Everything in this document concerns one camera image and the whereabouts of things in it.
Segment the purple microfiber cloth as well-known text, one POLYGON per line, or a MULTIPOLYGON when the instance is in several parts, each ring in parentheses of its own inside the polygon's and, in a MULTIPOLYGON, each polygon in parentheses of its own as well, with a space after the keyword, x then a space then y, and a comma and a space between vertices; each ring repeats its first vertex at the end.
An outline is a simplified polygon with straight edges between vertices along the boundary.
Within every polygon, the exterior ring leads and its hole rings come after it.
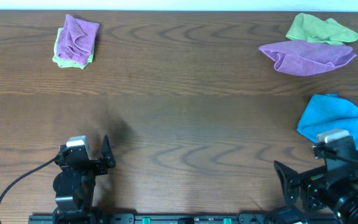
POLYGON ((99 24, 74 18, 67 14, 58 34, 55 55, 85 66, 94 52, 99 24))

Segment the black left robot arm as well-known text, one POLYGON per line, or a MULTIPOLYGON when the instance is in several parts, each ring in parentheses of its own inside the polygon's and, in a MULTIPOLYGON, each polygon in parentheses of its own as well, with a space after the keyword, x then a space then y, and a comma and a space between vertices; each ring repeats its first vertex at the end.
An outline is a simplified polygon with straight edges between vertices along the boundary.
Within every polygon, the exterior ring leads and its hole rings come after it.
POLYGON ((55 202, 60 212, 90 210, 96 177, 108 174, 109 169, 116 166, 108 136, 103 138, 100 158, 90 159, 89 153, 86 136, 72 137, 60 146, 55 163, 62 171, 53 181, 55 202))

